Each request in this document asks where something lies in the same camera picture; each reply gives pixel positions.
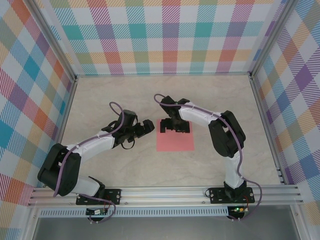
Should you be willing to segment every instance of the black object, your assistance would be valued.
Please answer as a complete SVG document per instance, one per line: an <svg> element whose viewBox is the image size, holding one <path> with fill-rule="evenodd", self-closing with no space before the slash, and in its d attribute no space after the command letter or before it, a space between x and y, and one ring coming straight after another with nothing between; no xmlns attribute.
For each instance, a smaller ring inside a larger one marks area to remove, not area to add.
<svg viewBox="0 0 320 240"><path fill-rule="evenodd" d="M175 102L170 96L166 96L161 100L163 104L186 104L190 101L182 98ZM165 133L166 129L175 130L179 133L190 133L190 125L188 121L181 119L179 114L180 106L163 106L161 108L169 115L170 118L162 119L160 122L160 133ZM235 115L231 111L225 111L221 117L230 125L240 142L241 148L244 147L246 135L240 127ZM225 131L227 126L220 120L213 120L208 125L214 149L223 157L233 158L239 150L236 140L232 136L230 130Z"/></svg>
<svg viewBox="0 0 320 240"><path fill-rule="evenodd" d="M182 98L178 102L175 102L170 96L166 96L161 100L161 103L163 104L186 104L189 102L190 101L185 98ZM190 133L189 122L181 119L180 117L180 106L160 106L170 117L161 120L160 133L165 133L166 129L175 130L177 133Z"/></svg>
<svg viewBox="0 0 320 240"><path fill-rule="evenodd" d="M231 126L243 149L246 135L240 127L235 115L231 111L225 111L221 114L221 117ZM209 131L214 149L223 157L233 158L239 149L230 130L224 130L226 127L227 126L220 119L217 119L210 122Z"/></svg>
<svg viewBox="0 0 320 240"><path fill-rule="evenodd" d="M57 143L52 146L44 163L38 173L38 180L47 185L52 190L56 189L60 164L62 163L68 150L66 146ZM71 153L65 162L61 176L58 194L65 196L76 186L80 169L81 156L78 153Z"/></svg>
<svg viewBox="0 0 320 240"><path fill-rule="evenodd" d="M130 150L132 149L136 144L136 140L133 139L133 143L131 145L131 147L125 147L123 143L121 143L121 147L124 149L124 150Z"/></svg>
<svg viewBox="0 0 320 240"><path fill-rule="evenodd" d="M237 211L236 209L244 209L244 206L228 206L228 219L242 219L245 216L245 211Z"/></svg>
<svg viewBox="0 0 320 240"><path fill-rule="evenodd" d="M142 126L141 123L138 122L138 116L134 111L125 109L123 110L123 112L123 125L118 131L112 134L112 136L115 138L113 148L115 148L118 145L122 145L125 142L125 140L127 140L128 143L131 143L134 141L135 138L141 138L142 136L151 133L155 129L155 126L151 120L144 120L142 122ZM120 125L121 120L122 114L120 114L117 121L111 122L108 126L102 128L101 130L110 133Z"/></svg>
<svg viewBox="0 0 320 240"><path fill-rule="evenodd" d="M85 215L89 215L89 216L105 216L108 213L108 207L106 208L87 208L85 210Z"/></svg>
<svg viewBox="0 0 320 240"><path fill-rule="evenodd" d="M121 198L121 189L105 188L105 189L103 189L103 193L99 194L100 197L98 197L96 195L94 196L95 198L105 199L105 200L113 202L115 205L119 205L120 198ZM76 205L104 205L105 202L94 200L94 199L79 195L79 198L76 199L75 204Z"/></svg>
<svg viewBox="0 0 320 240"><path fill-rule="evenodd" d="M246 181L235 189L224 182L224 187L209 188L207 195L211 204L246 204L247 199L249 204L255 202L254 192L251 187L247 187Z"/></svg>

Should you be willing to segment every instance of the aluminum frame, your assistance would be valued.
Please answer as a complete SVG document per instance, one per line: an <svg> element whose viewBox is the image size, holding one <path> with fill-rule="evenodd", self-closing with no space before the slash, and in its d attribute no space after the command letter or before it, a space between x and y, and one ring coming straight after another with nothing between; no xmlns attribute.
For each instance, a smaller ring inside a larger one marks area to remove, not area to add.
<svg viewBox="0 0 320 240"><path fill-rule="evenodd" d="M72 90L70 93L70 98L65 110L65 114L63 117L61 128L59 129L57 142L60 143L63 134L65 131L65 127L67 124L69 112L72 106L72 101L74 99L74 95L77 88L77 77L74 73L70 63L66 59L65 54L60 48L57 40L55 39L50 27L45 21L41 11L39 10L37 4L35 4L34 0L24 0L25 4L31 11L32 15L36 19L37 23L40 26L41 31L47 38L49 44L66 70L67 74L70 78L73 79ZM279 154L277 149L275 148L275 143L272 139L271 131L268 127L267 118L264 114L261 99L257 92L257 88L254 82L254 77L262 67L266 57L272 49L272 46L278 39L283 27L285 26L287 20L291 12L294 10L298 0L289 0L284 8L283 13L278 19L273 32L271 33L266 46L262 50L253 70L252 70L252 79L250 81L252 91L257 103L257 107L261 116L261 120L265 129L265 133L268 139L268 143L271 149L271 153L273 159L275 161L275 165L277 166L277 170L281 172L283 170L283 166L281 165L281 161L279 159ZM232 73L232 75L242 75L245 73L239 72L237 74ZM288 179L285 175L279 173L279 177L283 177L282 181L288 183ZM143 208L143 207L159 207L159 206L172 206L172 207L211 207L213 204L210 204L210 201L207 197L204 196L204 191L208 189L209 186L186 186L186 187L121 187L122 196L120 205L118 208ZM252 186L253 192L256 196L256 200L259 196L259 190L256 186ZM73 208L76 209L79 206L75 205L75 194L70 194L65 197L56 197L53 198L53 191L49 188L35 188L34 192L30 199L30 204L28 208L28 222L27 228L24 230L21 239L32 239L38 218L40 216L41 209L43 208ZM308 229L306 227L306 223L303 217L303 200L302 196L299 193L299 189L295 185L264 185L262 186L262 203L261 205L290 205L293 213L293 217L300 234L301 239L312 239L309 236Z"/></svg>
<svg viewBox="0 0 320 240"><path fill-rule="evenodd" d="M216 72L216 73L146 73L146 74L125 74L125 75L107 75L107 74L100 74L100 75L83 75L79 74L79 79L93 79L93 78L115 78L115 77L157 77L157 76L243 76L248 75L245 71L237 71L237 72Z"/></svg>
<svg viewBox="0 0 320 240"><path fill-rule="evenodd" d="M121 189L121 199L118 208L127 207L197 207L197 206L238 206L236 203L211 204L205 196L205 191L213 186L171 186L171 187L108 187ZM250 185L255 195L256 205L260 190ZM75 193L66 196L53 197L53 191L48 188L35 188L29 207L32 208L78 208ZM301 205L302 196L296 185L263 185L261 205ZM88 208L101 208L103 205L88 205Z"/></svg>

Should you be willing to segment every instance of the checkered wall panel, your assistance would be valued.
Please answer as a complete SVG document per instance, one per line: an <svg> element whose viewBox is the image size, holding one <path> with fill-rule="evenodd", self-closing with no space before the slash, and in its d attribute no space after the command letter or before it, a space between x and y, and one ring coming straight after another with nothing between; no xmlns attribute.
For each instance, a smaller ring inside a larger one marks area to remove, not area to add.
<svg viewBox="0 0 320 240"><path fill-rule="evenodd" d="M285 7L287 1L288 0L281 0L281 3L279 5L279 7L277 8L274 17L273 17L273 19L272 19L267 31L265 32L265 34L263 36L263 39L262 39L262 41L261 41L261 43L259 45L259 48L258 48L258 50L256 51L256 53L254 55L253 61L251 62L251 65L250 65L250 68L249 68L248 72L252 72L252 70L253 70L256 62L257 62L257 59L260 56L260 53L261 53L262 49L264 49L266 43L268 42L269 36L270 36L271 32L273 31L273 29L274 29L274 27L276 25L276 22L279 19L281 13L284 10L284 7Z"/></svg>
<svg viewBox="0 0 320 240"><path fill-rule="evenodd" d="M68 78L22 0L0 0L0 239L15 240L70 95Z"/></svg>
<svg viewBox="0 0 320 240"><path fill-rule="evenodd" d="M257 75L289 183L320 236L320 1L300 0Z"/></svg>
<svg viewBox="0 0 320 240"><path fill-rule="evenodd" d="M72 67L85 75L247 72L253 47L265 35L261 29L268 13L275 2L279 4L274 0L37 2Z"/></svg>

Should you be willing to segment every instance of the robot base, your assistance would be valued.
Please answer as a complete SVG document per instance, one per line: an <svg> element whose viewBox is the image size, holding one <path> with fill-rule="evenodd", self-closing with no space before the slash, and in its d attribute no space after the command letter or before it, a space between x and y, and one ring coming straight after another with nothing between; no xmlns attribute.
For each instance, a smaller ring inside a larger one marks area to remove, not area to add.
<svg viewBox="0 0 320 240"><path fill-rule="evenodd" d="M120 204L120 198L121 198L121 189L104 189L103 197L102 199L108 200L113 202L115 205ZM103 205L104 202L93 200L91 198L87 198L84 196L79 195L75 201L76 205Z"/></svg>
<svg viewBox="0 0 320 240"><path fill-rule="evenodd" d="M224 187L211 187L208 189L208 197L211 204L253 204L255 202L254 192L251 187L246 187L239 197L230 199L226 195Z"/></svg>

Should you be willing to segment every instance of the floor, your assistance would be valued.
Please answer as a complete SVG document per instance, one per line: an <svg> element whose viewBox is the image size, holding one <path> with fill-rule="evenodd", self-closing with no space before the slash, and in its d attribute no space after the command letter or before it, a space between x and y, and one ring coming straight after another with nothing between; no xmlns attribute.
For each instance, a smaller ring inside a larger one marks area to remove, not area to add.
<svg viewBox="0 0 320 240"><path fill-rule="evenodd" d="M191 100L215 112L229 110L239 121L244 142L243 174L262 185L280 184L248 77L116 76L80 78L62 144L80 142L118 119L109 108L115 101L135 111L140 121L166 118L154 102L156 93ZM110 187L214 186L225 178L224 159L212 145L209 130L192 125L194 151L156 150L156 131L137 139L134 148L116 147L81 165L80 173Z"/></svg>

